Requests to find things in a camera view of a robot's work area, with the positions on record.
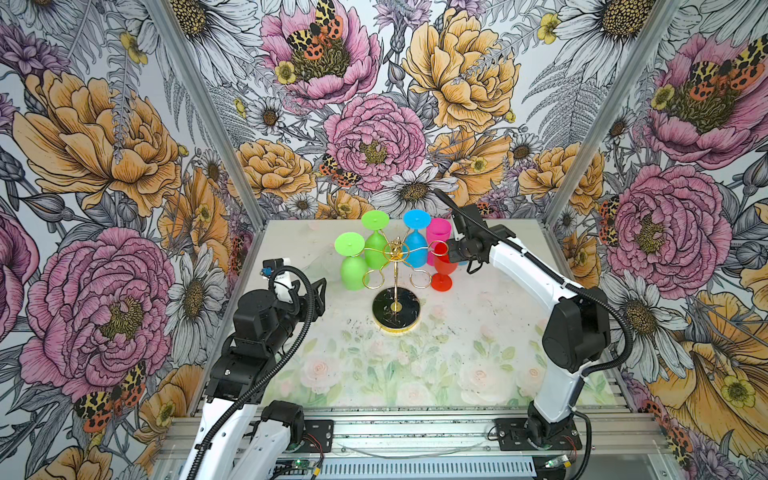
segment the black round base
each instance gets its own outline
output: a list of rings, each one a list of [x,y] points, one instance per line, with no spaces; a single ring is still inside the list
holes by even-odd
[[[392,309],[395,301],[395,287],[383,290],[373,299],[373,316],[376,322],[386,332],[403,333],[407,332],[418,322],[419,312],[422,306],[419,299],[411,291],[401,287],[397,289],[397,301],[400,305],[399,311]]]

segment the pink cup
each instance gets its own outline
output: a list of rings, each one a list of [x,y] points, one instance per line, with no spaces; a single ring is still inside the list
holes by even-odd
[[[429,224],[429,227],[427,227],[427,244],[432,244],[435,240],[442,240],[446,241],[448,238],[451,237],[451,231],[453,229],[453,226],[451,225],[451,222],[447,221],[445,218],[433,218],[432,222]],[[427,263],[429,265],[435,266],[435,254],[432,252],[429,252],[429,255],[427,256]]]

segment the floral tablecloth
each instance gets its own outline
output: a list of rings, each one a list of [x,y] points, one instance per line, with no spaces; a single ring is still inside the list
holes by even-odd
[[[554,265],[535,220],[502,220],[543,260]],[[469,276],[452,274],[447,293],[407,286],[422,305],[415,329],[392,335],[375,323],[371,304],[378,291],[349,292],[340,282],[342,257],[333,241],[346,231],[366,235],[358,220],[273,220],[257,257],[290,257],[311,280],[328,280],[321,319],[267,388],[264,403],[285,399],[305,408],[524,406],[541,386],[545,354],[541,334],[548,316],[520,286],[484,266]],[[385,230],[404,234],[401,221]],[[392,285],[391,267],[385,286]],[[424,279],[414,275],[414,282]],[[246,291],[265,288],[258,271]],[[602,373],[590,376],[579,402],[614,403]]]

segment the table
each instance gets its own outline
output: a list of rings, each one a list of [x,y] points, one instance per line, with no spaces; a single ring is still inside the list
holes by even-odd
[[[488,223],[503,223],[555,266],[536,220]],[[411,287],[405,267],[400,286],[419,298],[419,324],[400,335],[386,333],[371,309],[379,290],[349,292],[341,284],[343,257],[333,241],[348,231],[370,234],[359,220],[272,220],[267,226],[244,291],[266,288],[258,270],[263,260],[279,257],[289,257],[312,281],[325,277],[328,287],[325,314],[270,382],[263,404],[283,399],[305,409],[467,409],[525,407],[531,401],[545,373],[541,334],[548,319],[532,297],[489,265],[471,276],[459,267],[447,293]],[[392,220],[384,231],[387,237],[404,236],[407,228]],[[392,286],[392,267],[385,273],[382,288]],[[414,281],[424,279],[415,275]],[[612,405],[615,398],[597,372],[579,404]]]

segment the pink peony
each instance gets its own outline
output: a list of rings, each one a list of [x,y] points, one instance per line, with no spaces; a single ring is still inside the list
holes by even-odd
[[[306,14],[297,10],[294,16],[288,16],[281,10],[280,16],[267,15],[262,19],[261,37],[264,43],[261,48],[266,51],[264,64],[268,68],[288,68],[286,62],[290,63],[296,77],[287,76],[289,80],[283,79],[283,83],[303,108],[317,109],[326,104],[343,103],[355,94],[370,91],[379,73],[381,47],[378,36],[368,36],[354,8],[348,14],[341,3],[333,4],[336,16],[343,22],[342,39],[332,47],[336,50],[332,55],[320,60],[304,61],[298,53],[294,56],[294,50],[286,41],[292,33],[310,28],[310,23],[315,21],[315,7]],[[314,62],[311,64],[312,72],[309,72],[310,68],[306,69],[307,78],[301,76],[302,65],[295,65],[298,62]]]
[[[380,190],[382,180],[416,170],[424,161],[422,122],[413,110],[387,97],[354,98],[325,127],[328,153],[342,169],[362,178],[358,187],[363,190]]]
[[[0,212],[0,342],[16,324],[24,304],[24,284],[37,270],[40,255],[29,233]]]
[[[29,290],[36,336],[24,345],[22,378],[78,399],[117,385],[142,360],[155,373],[170,349],[163,328],[173,283],[163,250],[135,230],[66,246]]]
[[[608,247],[608,262],[616,273],[655,283],[664,298],[691,295],[727,257],[731,230],[722,205],[712,177],[690,165],[643,167],[619,196],[619,244]]]
[[[730,39],[717,44],[715,35],[705,39],[696,34],[667,62],[667,71],[656,78],[657,90],[644,126],[654,151],[714,170],[741,157],[768,135],[768,74],[742,91],[717,88],[705,101],[690,96],[692,64],[722,65],[746,47],[746,42],[732,47]]]

